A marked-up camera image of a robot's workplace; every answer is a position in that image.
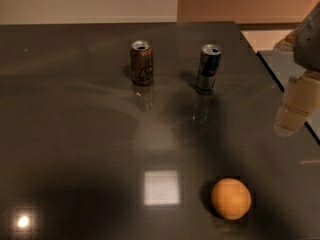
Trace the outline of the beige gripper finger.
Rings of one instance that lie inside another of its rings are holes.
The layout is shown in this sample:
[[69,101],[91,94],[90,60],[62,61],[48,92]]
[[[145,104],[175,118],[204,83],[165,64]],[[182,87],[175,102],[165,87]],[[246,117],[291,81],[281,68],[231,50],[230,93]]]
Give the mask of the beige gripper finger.
[[274,132],[281,137],[296,133],[320,107],[320,72],[305,71],[282,96]]
[[290,33],[288,33],[284,38],[282,38],[274,45],[273,50],[277,52],[292,52],[296,35],[297,30],[292,30]]

